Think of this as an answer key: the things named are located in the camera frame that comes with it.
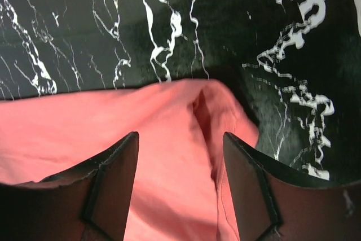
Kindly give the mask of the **salmon red t shirt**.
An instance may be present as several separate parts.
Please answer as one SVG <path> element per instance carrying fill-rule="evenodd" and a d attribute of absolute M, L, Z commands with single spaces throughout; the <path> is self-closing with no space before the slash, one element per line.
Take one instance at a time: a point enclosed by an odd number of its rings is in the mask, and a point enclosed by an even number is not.
<path fill-rule="evenodd" d="M 215 80 L 1 103 L 1 181 L 39 181 L 139 133 L 126 240 L 239 240 L 223 135 L 258 130 Z"/>

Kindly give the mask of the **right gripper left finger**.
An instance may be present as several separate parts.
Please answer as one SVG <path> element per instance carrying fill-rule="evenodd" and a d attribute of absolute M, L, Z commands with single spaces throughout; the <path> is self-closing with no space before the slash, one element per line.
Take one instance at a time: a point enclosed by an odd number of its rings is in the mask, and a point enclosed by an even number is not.
<path fill-rule="evenodd" d="M 2 240 L 123 240 L 139 134 L 40 182 L 1 184 Z"/>

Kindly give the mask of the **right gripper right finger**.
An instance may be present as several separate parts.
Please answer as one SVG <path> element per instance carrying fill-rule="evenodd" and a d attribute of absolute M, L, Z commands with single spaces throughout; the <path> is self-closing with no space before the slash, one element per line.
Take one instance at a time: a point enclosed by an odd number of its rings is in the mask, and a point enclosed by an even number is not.
<path fill-rule="evenodd" d="M 241 240 L 360 240 L 360 181 L 310 176 L 232 133 L 223 154 Z"/>

